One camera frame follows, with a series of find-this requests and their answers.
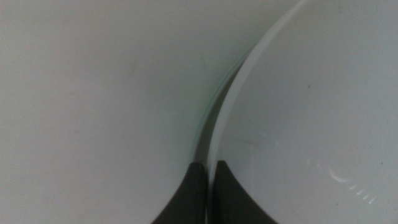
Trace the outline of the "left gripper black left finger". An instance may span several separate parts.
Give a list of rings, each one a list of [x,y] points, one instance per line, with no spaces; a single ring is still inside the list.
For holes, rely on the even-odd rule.
[[[205,224],[207,173],[200,162],[192,162],[165,208],[152,224]]]

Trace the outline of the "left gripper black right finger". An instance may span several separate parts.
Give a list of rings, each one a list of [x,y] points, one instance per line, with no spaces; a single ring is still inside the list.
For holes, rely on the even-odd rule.
[[[243,189],[226,161],[218,161],[213,182],[214,224],[277,224]]]

